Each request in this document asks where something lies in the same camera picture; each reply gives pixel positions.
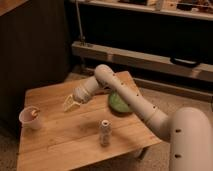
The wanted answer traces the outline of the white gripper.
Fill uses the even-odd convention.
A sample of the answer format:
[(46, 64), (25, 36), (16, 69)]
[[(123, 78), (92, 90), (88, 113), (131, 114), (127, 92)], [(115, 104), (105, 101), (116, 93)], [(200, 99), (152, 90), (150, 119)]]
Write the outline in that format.
[(63, 111), (73, 111), (80, 107), (79, 103), (87, 103), (91, 99), (91, 95), (83, 86), (76, 87), (73, 95), (70, 94), (63, 103)]

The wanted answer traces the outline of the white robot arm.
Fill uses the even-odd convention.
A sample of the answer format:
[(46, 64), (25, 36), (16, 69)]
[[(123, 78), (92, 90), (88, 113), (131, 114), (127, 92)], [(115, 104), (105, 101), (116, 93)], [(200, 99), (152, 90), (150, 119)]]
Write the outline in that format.
[(168, 116), (140, 93), (129, 88), (107, 65), (77, 86), (63, 103), (69, 111), (88, 103), (102, 87), (109, 87), (159, 139), (170, 143), (169, 171), (213, 171), (213, 125), (204, 112), (182, 107)]

